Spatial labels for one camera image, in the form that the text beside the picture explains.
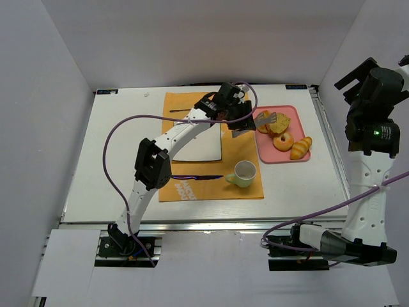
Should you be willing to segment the seeded bread slice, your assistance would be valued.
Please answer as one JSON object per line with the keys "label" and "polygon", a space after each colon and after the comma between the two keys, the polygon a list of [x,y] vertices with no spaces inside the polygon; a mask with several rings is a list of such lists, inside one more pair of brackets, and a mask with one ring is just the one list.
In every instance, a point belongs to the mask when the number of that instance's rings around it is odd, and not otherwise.
{"label": "seeded bread slice", "polygon": [[291,118],[283,113],[276,113],[276,121],[269,123],[268,133],[271,135],[282,134],[290,125]]}

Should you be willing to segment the sugared ring donut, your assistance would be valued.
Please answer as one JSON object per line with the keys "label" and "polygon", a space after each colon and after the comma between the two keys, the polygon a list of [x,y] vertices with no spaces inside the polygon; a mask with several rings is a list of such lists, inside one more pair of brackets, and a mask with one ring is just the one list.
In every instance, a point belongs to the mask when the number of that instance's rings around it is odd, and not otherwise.
{"label": "sugared ring donut", "polygon": [[273,144],[279,151],[287,152],[294,144],[293,135],[290,132],[283,132],[273,138]]}

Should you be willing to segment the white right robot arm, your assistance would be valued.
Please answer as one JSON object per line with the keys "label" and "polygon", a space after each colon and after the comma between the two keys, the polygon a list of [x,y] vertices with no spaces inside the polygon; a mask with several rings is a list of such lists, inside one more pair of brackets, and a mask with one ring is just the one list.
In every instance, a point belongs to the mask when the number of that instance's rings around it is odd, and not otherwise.
{"label": "white right robot arm", "polygon": [[379,67],[368,58],[336,82],[349,105],[345,134],[351,162],[351,204],[340,233],[307,222],[291,229],[296,248],[313,249],[324,260],[363,266],[393,264],[388,247],[385,207],[390,169],[399,153],[400,128],[390,119],[394,107],[408,98],[408,56],[395,70]]}

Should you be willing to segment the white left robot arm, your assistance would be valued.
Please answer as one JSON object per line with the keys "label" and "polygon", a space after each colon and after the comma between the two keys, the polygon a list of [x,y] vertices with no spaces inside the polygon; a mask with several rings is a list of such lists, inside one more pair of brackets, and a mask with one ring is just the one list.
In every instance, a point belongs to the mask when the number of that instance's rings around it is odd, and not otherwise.
{"label": "white left robot arm", "polygon": [[136,237],[153,195],[171,179],[174,156],[200,133],[221,123],[237,137],[273,122],[273,116],[253,117],[258,100],[245,99],[248,91],[254,91],[254,88],[243,81],[222,83],[217,92],[200,98],[184,118],[174,119],[175,125],[163,135],[153,140],[144,138],[139,143],[134,186],[128,198],[119,193],[125,202],[125,210],[116,222],[108,226],[110,238],[128,240]]}

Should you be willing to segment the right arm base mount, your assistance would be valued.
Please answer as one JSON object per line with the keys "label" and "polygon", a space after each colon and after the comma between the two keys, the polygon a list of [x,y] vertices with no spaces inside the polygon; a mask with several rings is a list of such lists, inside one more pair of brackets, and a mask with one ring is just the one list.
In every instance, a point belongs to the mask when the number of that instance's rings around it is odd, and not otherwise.
{"label": "right arm base mount", "polygon": [[268,268],[272,272],[328,271],[330,265],[319,251],[294,251],[268,246]]}

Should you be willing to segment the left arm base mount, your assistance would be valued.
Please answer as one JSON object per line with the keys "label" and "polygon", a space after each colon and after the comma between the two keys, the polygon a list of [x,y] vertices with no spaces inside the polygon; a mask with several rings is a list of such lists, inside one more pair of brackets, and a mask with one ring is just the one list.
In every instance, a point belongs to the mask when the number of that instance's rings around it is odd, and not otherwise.
{"label": "left arm base mount", "polygon": [[138,242],[122,233],[114,223],[108,224],[107,235],[100,238],[95,267],[154,268],[156,237],[140,237]]}

